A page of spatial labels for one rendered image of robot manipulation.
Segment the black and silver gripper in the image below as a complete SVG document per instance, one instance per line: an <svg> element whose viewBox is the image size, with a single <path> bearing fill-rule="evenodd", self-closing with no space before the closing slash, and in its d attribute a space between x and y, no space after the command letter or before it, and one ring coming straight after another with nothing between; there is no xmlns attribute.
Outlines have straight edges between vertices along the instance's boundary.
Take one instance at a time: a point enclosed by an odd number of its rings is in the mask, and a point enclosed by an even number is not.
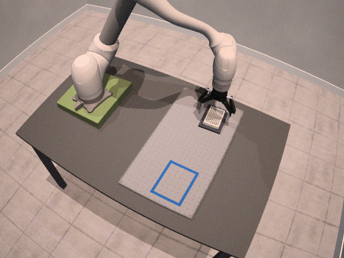
<svg viewBox="0 0 344 258"><path fill-rule="evenodd" d="M204 98L209 93L211 93L211 95ZM228 122L229 118L231 117L231 114L232 113L235 114L236 108L235 108L235 105L233 102L233 96L229 97L229 96L227 96L227 93L228 93L228 91L227 92L219 92L219 91L216 91L214 88L212 88L212 91L211 91L211 90L209 90L209 88L207 88L206 91L198 99L198 101L201 102L200 112L203 111L205 102L215 99L216 101L222 102L222 104L224 104L224 106L228 110L229 114L228 114L228 118L226 121L226 122ZM228 99L230 104L227 102L227 99Z"/></svg>

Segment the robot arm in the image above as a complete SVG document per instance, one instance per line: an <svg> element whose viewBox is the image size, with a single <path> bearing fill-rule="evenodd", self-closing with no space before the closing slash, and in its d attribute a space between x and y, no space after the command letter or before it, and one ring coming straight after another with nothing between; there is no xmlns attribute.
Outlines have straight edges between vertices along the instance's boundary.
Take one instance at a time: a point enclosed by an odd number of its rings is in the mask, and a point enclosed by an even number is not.
<svg viewBox="0 0 344 258"><path fill-rule="evenodd" d="M212 87L226 92L237 68L237 44L233 36L219 33L208 24L177 11L167 0L116 0L101 33L98 33L86 54L78 56L71 67L76 95L76 110L93 113L113 93L103 88L103 78L119 47L118 37L136 3L167 22L203 34L214 54Z"/></svg>

